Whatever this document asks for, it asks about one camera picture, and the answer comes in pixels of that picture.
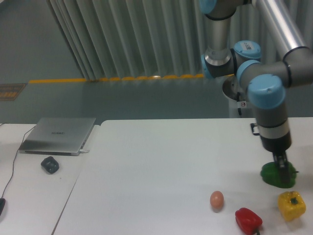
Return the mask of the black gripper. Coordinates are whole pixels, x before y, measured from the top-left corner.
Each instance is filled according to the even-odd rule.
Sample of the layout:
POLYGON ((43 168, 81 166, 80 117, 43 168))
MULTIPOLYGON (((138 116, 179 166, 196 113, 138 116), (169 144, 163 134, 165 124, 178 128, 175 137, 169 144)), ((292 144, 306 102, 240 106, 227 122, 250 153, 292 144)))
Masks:
POLYGON ((291 134, 288 132, 282 137, 276 139, 265 138, 260 136, 263 147, 273 152, 273 159, 278 170, 279 179, 281 182, 289 182, 289 162, 285 151, 291 146, 291 134))

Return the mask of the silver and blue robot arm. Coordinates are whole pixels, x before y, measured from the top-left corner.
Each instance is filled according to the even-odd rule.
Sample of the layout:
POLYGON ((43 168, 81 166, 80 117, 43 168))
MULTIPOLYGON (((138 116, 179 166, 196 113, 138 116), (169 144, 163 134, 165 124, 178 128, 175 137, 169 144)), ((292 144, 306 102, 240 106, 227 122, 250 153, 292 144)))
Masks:
POLYGON ((289 183, 293 176, 286 150, 291 133, 286 109, 286 89, 313 82, 313 54, 282 0, 252 0, 274 40, 281 58, 273 64, 262 64, 259 46, 241 41, 228 47, 231 17, 246 0, 202 0, 201 12, 211 21, 208 47, 201 56, 205 77, 234 74, 237 83, 252 106, 263 147, 273 154, 279 180, 289 183))

